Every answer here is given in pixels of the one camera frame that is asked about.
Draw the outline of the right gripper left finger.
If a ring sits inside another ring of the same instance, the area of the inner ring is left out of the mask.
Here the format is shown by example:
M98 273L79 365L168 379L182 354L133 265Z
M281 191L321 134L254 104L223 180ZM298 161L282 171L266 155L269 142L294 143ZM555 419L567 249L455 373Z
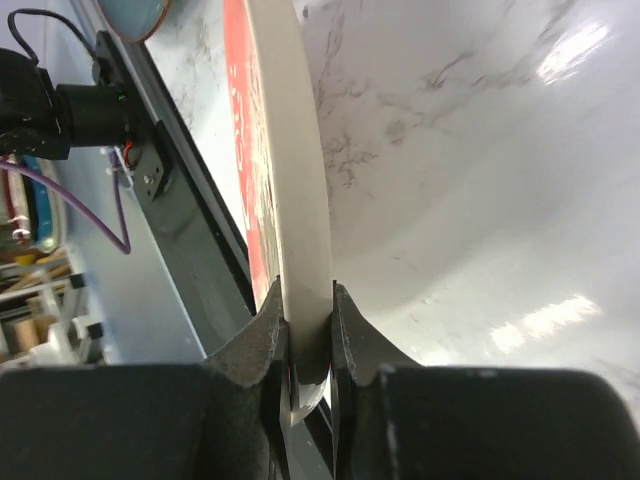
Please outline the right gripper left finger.
M214 381L202 427L202 473L288 479L289 332L275 280L256 316L204 362Z

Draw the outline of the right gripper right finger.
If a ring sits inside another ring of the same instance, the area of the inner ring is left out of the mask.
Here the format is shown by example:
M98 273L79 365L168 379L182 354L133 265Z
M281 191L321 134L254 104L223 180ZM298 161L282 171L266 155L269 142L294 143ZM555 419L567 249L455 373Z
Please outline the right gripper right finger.
M417 479L425 370L333 284L330 329L333 473L336 479Z

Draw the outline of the dark blue speckled plate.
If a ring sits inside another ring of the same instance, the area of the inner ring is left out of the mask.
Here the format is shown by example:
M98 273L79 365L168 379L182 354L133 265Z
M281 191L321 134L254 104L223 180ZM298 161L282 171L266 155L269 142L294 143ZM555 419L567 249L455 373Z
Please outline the dark blue speckled plate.
M109 27L124 41L141 43L161 26L171 0L98 0L98 8Z

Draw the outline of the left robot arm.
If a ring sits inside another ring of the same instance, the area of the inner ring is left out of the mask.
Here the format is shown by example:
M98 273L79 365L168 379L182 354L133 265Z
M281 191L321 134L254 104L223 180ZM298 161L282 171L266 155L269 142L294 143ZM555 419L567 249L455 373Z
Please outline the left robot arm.
M113 85L53 85L26 56L1 50L1 154L65 160L73 147L119 146L135 116Z

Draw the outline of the red plate with teal flower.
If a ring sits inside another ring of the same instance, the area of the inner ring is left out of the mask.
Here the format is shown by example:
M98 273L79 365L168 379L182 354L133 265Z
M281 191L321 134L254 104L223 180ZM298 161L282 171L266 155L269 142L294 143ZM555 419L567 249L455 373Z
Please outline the red plate with teal flower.
M328 374L333 274L319 125L290 1L226 1L224 48L254 300L281 286L289 327L291 422Z

